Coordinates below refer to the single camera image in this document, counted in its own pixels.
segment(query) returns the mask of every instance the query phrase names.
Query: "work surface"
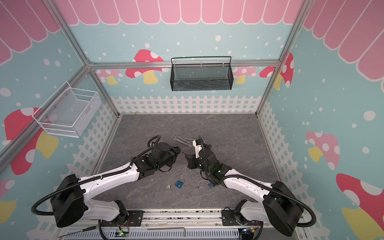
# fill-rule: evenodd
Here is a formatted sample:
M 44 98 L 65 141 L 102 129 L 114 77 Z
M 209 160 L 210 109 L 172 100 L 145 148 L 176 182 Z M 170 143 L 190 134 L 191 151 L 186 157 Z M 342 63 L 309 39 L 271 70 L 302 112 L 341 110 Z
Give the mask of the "work surface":
M 260 181 L 274 183 L 277 180 L 254 114 L 124 115 L 100 172 L 126 164 L 131 156 L 147 149 L 151 137 L 159 134 L 160 142 L 180 146 L 181 151 L 188 154 L 193 154 L 194 149 L 174 141 L 172 136 L 178 134 L 198 139 L 201 135 L 206 144 L 212 145 L 212 151 L 221 163 Z M 185 182 L 178 189 L 174 184 L 180 178 Z M 183 153 L 179 154 L 171 171 L 157 171 L 139 181 L 105 191 L 95 199 L 121 200 L 130 209 L 235 207 L 242 199 L 253 201 L 234 189 L 223 186 L 209 188 L 208 181 L 201 178 L 200 170 L 187 168 Z

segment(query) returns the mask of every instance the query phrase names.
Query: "blue padlock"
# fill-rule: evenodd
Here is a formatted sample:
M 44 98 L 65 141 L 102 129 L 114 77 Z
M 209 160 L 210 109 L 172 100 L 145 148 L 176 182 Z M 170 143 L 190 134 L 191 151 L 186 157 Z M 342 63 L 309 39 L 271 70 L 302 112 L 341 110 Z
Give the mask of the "blue padlock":
M 176 183 L 175 183 L 175 186 L 177 187 L 177 188 L 181 188 L 182 186 L 183 186 L 183 184 L 184 184 L 184 178 L 180 178 Z

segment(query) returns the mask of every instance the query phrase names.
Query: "screwdriver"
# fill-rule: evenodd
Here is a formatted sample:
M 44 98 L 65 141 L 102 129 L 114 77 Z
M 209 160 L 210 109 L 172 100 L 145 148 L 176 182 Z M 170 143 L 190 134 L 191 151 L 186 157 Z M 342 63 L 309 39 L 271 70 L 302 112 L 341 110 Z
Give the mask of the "screwdriver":
M 86 232 L 86 231 L 90 231 L 90 230 L 95 230 L 96 229 L 96 225 L 94 226 L 91 226 L 91 227 L 87 227 L 83 230 L 80 230 L 80 231 L 77 231 L 77 232 L 71 232 L 71 233 L 68 233 L 68 234 L 65 234 L 65 235 L 62 235 L 62 236 L 58 236 L 59 237 L 65 237 L 65 236 L 68 236 L 68 235 L 71 235 L 71 234 L 74 234 L 74 233 L 78 233 L 78 232 Z

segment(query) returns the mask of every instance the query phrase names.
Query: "mushroom illustration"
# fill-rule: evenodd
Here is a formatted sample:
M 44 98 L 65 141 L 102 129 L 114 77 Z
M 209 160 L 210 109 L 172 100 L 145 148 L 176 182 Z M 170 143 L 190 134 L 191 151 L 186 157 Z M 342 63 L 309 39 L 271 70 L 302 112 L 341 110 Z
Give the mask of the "mushroom illustration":
M 164 60 L 159 57 L 156 53 L 141 49 L 137 52 L 135 58 L 133 59 L 133 62 L 164 62 Z M 145 84 L 155 84 L 159 80 L 155 76 L 154 71 L 160 71 L 160 72 L 168 72 L 168 68 L 152 68 L 152 69 L 127 69 L 125 72 L 125 75 L 129 78 L 136 78 L 143 74 L 144 76 L 144 83 Z
M 246 75 L 252 76 L 252 77 L 257 75 L 255 67 L 239 67 L 239 68 L 235 68 L 232 72 L 233 72 L 233 75 L 237 77 L 235 82 L 236 84 L 245 83 Z
M 0 199 L 15 184 L 14 180 L 0 180 Z M 0 201 L 0 223 L 5 223 L 16 208 L 16 201 Z
M 118 83 L 113 76 L 123 76 L 123 74 L 118 69 L 99 69 L 96 71 L 96 73 L 103 83 L 105 82 L 105 79 L 107 79 L 107 83 L 109 85 L 116 85 Z
M 341 211 L 352 231 L 361 240 L 374 240 L 384 236 L 384 191 L 346 174 L 336 175 L 340 190 L 357 205 L 357 209 Z
M 4 119 L 6 141 L 3 145 L 12 141 L 17 134 L 33 119 L 32 114 L 38 108 L 23 108 L 14 111 Z M 11 162 L 11 169 L 14 174 L 21 175 L 26 173 L 31 167 L 35 151 L 39 150 L 45 158 L 50 158 L 59 144 L 57 137 L 48 135 L 43 129 L 39 131 L 29 140 L 25 147 L 17 154 Z
M 279 76 L 277 77 L 277 80 L 274 84 L 274 88 L 279 91 L 280 90 L 280 84 L 281 81 L 284 79 L 285 86 L 289 88 L 292 83 L 292 78 L 293 78 L 293 55 L 292 53 L 289 53 L 287 61 L 285 62 L 283 69 L 281 70 Z M 268 66 L 265 69 L 263 69 L 260 72 L 260 77 L 266 78 L 272 75 L 273 72 L 273 67 Z
M 340 147 L 336 137 L 320 132 L 307 132 L 306 138 L 308 142 L 314 145 L 313 148 L 308 149 L 312 160 L 319 162 L 320 158 L 324 156 L 328 167 L 334 170 L 340 159 Z

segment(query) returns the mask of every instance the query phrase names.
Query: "black mesh basket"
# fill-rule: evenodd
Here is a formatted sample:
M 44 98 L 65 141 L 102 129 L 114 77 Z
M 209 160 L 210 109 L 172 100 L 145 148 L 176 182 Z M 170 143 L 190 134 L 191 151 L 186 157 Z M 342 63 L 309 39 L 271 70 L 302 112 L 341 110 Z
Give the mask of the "black mesh basket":
M 171 58 L 171 62 L 172 91 L 232 89 L 230 56 Z

